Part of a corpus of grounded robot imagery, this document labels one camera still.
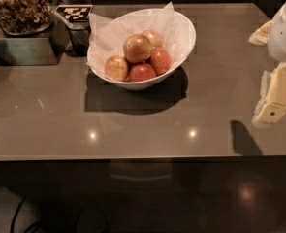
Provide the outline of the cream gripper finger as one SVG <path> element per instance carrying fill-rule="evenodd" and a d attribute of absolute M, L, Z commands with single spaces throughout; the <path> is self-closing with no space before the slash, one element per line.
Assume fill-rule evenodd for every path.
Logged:
<path fill-rule="evenodd" d="M 271 27 L 271 21 L 268 21 L 265 24 L 263 24 L 260 28 L 258 28 L 255 32 L 253 32 L 250 35 L 248 42 L 257 46 L 265 45 L 268 41 L 270 27 Z"/>
<path fill-rule="evenodd" d="M 252 118 L 254 126 L 267 128 L 286 116 L 286 62 L 263 73 L 260 96 Z"/>

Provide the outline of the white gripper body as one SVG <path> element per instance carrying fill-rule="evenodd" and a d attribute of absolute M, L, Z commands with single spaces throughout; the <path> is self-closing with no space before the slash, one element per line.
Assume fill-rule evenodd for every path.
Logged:
<path fill-rule="evenodd" d="M 278 62 L 286 62 L 286 2 L 271 20 L 268 53 Z"/>

